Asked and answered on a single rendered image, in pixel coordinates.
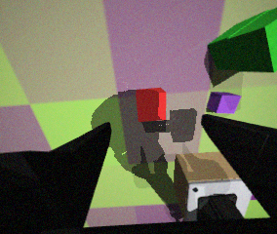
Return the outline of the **green block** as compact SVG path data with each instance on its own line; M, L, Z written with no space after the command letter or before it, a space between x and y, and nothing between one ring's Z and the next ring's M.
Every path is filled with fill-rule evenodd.
M227 39L237 72L277 71L277 8Z
M235 33L237 33L242 28L244 28L245 26L248 26L249 24L254 22L255 19L257 19L267 11L269 10L266 10L260 14L250 17L247 20L235 24L230 29L221 34L218 38L216 38L214 41L207 44L217 70L237 70L227 39Z

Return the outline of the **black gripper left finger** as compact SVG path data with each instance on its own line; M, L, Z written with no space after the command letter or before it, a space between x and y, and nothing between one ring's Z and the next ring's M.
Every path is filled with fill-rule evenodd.
M109 122L50 151L0 154L0 188L33 187L63 228L83 227L110 143Z

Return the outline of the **red block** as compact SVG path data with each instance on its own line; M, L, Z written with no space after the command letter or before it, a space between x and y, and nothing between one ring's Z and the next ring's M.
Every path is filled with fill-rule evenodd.
M166 120L166 92L161 88L136 91L138 121Z

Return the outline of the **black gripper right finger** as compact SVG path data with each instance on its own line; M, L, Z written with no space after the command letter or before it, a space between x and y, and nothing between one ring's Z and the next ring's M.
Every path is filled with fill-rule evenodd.
M277 217L277 129L203 114L201 125L269 217Z

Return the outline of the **purple block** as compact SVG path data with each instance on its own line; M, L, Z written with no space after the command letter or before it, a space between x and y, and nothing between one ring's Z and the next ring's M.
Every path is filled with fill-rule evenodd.
M207 108L215 113L235 114L241 97L231 93L211 92Z

